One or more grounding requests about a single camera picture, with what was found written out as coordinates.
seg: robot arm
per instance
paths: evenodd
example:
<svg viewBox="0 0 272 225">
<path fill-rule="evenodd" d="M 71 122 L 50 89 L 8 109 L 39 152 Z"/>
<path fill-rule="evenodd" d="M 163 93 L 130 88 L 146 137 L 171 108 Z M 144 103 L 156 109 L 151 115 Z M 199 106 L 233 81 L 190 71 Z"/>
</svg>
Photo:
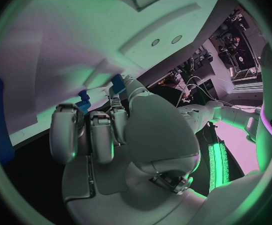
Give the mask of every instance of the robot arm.
<svg viewBox="0 0 272 225">
<path fill-rule="evenodd" d="M 208 101 L 205 106 L 192 104 L 179 107 L 178 110 L 187 120 L 192 131 L 197 133 L 207 122 L 217 123 L 223 121 L 233 127 L 246 132 L 246 139 L 256 143 L 257 127 L 260 117 L 260 109 L 247 112 L 241 109 L 224 106 L 218 101 Z"/>
</svg>

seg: green light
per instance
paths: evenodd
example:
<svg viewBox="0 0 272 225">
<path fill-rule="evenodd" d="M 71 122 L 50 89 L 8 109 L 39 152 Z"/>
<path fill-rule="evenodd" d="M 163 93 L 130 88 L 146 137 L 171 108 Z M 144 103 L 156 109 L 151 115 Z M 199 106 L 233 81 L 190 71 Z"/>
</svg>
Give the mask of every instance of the green light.
<svg viewBox="0 0 272 225">
<path fill-rule="evenodd" d="M 218 143 L 214 144 L 213 151 L 215 161 L 215 187 L 217 188 L 224 183 L 224 167 L 221 146 Z"/>
<path fill-rule="evenodd" d="M 208 147 L 210 160 L 209 193 L 229 182 L 229 165 L 224 144 L 215 143 Z"/>
</svg>

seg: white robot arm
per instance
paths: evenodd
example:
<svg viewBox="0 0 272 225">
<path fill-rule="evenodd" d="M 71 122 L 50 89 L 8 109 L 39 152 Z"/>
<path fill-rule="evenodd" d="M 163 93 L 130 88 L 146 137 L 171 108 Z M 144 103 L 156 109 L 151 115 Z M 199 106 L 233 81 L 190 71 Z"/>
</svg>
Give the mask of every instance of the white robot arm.
<svg viewBox="0 0 272 225">
<path fill-rule="evenodd" d="M 200 131 L 207 122 L 217 123 L 223 121 L 245 131 L 247 134 L 246 139 L 254 144 L 256 143 L 260 117 L 259 108 L 256 108 L 254 112 L 247 112 L 238 108 L 224 106 L 218 101 L 208 101 L 205 106 L 191 104 L 179 107 L 178 110 L 194 133 Z"/>
</svg>

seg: green led strip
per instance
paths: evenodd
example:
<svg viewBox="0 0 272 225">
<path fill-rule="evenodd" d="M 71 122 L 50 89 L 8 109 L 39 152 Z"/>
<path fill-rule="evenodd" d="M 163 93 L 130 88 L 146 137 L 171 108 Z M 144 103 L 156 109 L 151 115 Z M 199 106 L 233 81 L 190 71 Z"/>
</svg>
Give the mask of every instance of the green led strip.
<svg viewBox="0 0 272 225">
<path fill-rule="evenodd" d="M 215 143 L 209 146 L 210 186 L 209 192 L 229 182 L 229 165 L 226 147 Z"/>
</svg>

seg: purple light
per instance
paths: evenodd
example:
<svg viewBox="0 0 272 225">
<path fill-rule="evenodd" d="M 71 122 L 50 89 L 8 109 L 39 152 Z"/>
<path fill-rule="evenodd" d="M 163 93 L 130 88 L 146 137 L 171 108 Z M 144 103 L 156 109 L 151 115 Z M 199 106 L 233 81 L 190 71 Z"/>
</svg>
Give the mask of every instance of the purple light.
<svg viewBox="0 0 272 225">
<path fill-rule="evenodd" d="M 272 135 L 272 126 L 265 117 L 263 107 L 264 106 L 261 107 L 260 117 L 261 117 L 261 120 L 262 120 L 264 126 L 266 127 L 267 131 Z"/>
</svg>

